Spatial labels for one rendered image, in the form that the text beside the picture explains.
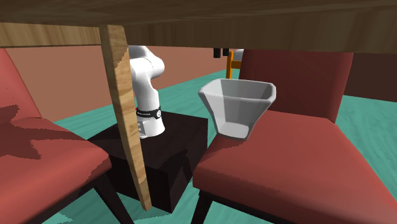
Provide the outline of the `red upholstered chair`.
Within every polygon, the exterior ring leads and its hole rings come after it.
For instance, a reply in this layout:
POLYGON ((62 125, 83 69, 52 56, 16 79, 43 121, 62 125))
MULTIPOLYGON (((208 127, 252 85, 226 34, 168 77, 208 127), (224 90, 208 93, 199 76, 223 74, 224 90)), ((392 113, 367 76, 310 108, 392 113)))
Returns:
POLYGON ((397 224, 397 201, 336 125, 353 55, 244 50, 237 80, 277 95, 245 141, 216 134, 192 224, 218 202, 273 224, 397 224))
POLYGON ((0 224, 42 224, 91 189, 134 224, 107 176, 109 155, 43 118, 0 48, 0 224))

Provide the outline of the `white angular bowl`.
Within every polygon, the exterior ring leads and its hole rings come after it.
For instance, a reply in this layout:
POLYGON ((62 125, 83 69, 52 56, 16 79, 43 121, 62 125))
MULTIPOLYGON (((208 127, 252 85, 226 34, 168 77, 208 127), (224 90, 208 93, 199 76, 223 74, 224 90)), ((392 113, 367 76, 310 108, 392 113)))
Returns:
POLYGON ((277 90, 268 82, 218 78, 201 87, 198 95, 218 134, 245 141, 275 101, 277 90))

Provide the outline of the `wooden table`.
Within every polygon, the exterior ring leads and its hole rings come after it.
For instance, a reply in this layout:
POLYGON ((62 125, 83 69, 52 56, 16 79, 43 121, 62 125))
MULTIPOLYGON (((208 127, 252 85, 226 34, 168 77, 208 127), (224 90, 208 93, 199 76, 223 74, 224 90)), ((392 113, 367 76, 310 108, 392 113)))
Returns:
POLYGON ((99 45, 123 149, 151 208, 129 45, 397 53, 397 0, 7 0, 0 48, 99 45))

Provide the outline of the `dark robot stand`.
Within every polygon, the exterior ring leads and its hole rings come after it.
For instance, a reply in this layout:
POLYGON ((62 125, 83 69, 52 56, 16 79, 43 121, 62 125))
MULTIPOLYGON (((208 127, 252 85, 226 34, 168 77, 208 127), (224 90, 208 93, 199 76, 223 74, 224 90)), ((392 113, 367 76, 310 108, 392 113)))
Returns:
MULTIPOLYGON (((172 213, 207 149, 208 119, 163 112, 165 131, 141 140, 152 206, 172 213)), ((109 154, 109 179, 117 192, 137 199, 118 126, 88 139, 109 154)))

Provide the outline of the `orange wooden frame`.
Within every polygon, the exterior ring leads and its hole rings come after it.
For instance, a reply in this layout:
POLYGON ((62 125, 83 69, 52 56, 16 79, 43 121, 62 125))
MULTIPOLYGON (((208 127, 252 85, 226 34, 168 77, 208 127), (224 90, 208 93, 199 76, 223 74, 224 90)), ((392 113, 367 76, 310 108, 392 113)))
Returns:
POLYGON ((238 49, 235 51, 230 51, 227 56, 226 61, 226 78, 232 78, 232 69, 240 69, 242 54, 244 53, 243 49, 238 49))

